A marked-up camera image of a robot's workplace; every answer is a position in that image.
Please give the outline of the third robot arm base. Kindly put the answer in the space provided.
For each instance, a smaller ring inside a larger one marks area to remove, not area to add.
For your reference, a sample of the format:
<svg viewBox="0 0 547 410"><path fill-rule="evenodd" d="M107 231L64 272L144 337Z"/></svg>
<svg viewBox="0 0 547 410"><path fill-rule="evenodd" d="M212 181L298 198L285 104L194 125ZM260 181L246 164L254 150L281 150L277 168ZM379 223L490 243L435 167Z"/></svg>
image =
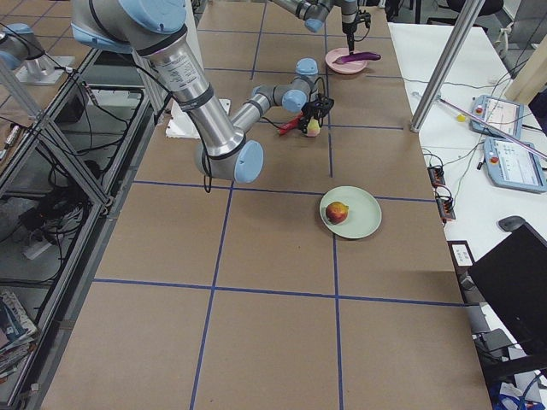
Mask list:
<svg viewBox="0 0 547 410"><path fill-rule="evenodd" d="M55 72L32 28L24 23L9 24L1 30L1 61L12 71L24 67L26 78L43 82Z"/></svg>

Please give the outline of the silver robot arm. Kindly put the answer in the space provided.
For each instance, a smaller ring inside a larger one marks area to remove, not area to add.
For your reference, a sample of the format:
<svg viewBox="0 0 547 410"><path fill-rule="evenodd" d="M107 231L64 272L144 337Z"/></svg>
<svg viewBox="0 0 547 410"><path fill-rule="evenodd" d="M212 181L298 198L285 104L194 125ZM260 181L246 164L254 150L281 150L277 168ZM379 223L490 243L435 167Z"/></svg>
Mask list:
<svg viewBox="0 0 547 410"><path fill-rule="evenodd" d="M303 21L305 27L311 32L318 32L324 26L330 12L335 7L339 7L342 32L346 37L350 55L355 52L357 28L361 24L364 24L367 29L371 26L371 15L360 9L359 2L356 0L273 0L273 3Z"/></svg>
<svg viewBox="0 0 547 410"><path fill-rule="evenodd" d="M262 146L247 131L272 107L299 114L307 132L322 120L333 100L319 92L317 63L297 62L288 85L259 86L234 115L228 115L187 43L183 1L75 1L74 38L89 47L128 54L151 63L179 108L188 114L202 141L196 164L204 175L250 183L261 173Z"/></svg>

